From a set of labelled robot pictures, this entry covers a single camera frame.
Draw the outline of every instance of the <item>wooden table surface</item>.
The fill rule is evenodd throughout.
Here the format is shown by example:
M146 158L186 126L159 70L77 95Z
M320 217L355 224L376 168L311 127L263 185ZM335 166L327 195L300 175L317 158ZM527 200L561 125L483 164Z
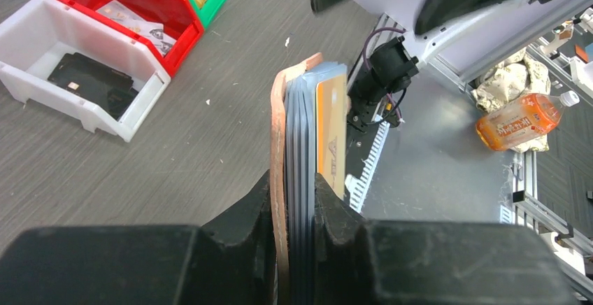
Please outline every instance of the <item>wooden table surface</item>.
M131 143L0 86L0 250L41 225L208 222L269 167L276 73L315 52L352 66L375 23L351 1L228 0Z

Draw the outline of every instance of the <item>red bin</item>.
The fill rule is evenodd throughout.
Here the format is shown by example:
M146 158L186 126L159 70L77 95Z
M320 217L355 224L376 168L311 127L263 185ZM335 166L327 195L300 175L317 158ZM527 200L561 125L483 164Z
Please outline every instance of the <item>red bin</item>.
M58 1L122 32L132 40L145 44L169 73L170 77L177 73L181 63L204 32L203 26L188 0L117 0L140 15L144 20L163 24L164 33L176 40L169 52L163 56L149 39L95 11L112 0Z

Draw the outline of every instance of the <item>crumpled bag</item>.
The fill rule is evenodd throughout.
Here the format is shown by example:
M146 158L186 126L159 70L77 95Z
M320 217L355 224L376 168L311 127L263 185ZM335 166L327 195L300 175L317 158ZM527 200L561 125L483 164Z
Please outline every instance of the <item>crumpled bag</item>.
M478 88L471 91L478 109L492 113L522 95L549 94L552 87L548 68L527 55L527 48L511 55L477 79ZM511 150L524 153L548 151L548 136L522 143Z

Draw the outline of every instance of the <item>white bin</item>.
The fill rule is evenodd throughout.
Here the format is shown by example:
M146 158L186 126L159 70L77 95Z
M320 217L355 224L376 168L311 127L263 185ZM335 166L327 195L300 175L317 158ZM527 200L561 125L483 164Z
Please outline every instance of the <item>white bin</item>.
M119 120L47 81L65 53L80 52L134 80L138 95ZM0 80L21 102L33 99L130 142L171 82L148 48L56 0L31 0L0 24Z

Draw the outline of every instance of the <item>bottle cap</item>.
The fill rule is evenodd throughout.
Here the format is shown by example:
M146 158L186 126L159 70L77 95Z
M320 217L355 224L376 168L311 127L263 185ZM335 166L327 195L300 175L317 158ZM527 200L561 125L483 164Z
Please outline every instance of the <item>bottle cap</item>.
M562 102L562 104L564 104L567 107L574 106L579 101L580 101L580 98L572 90L569 90L568 92L562 93L560 95L560 102Z

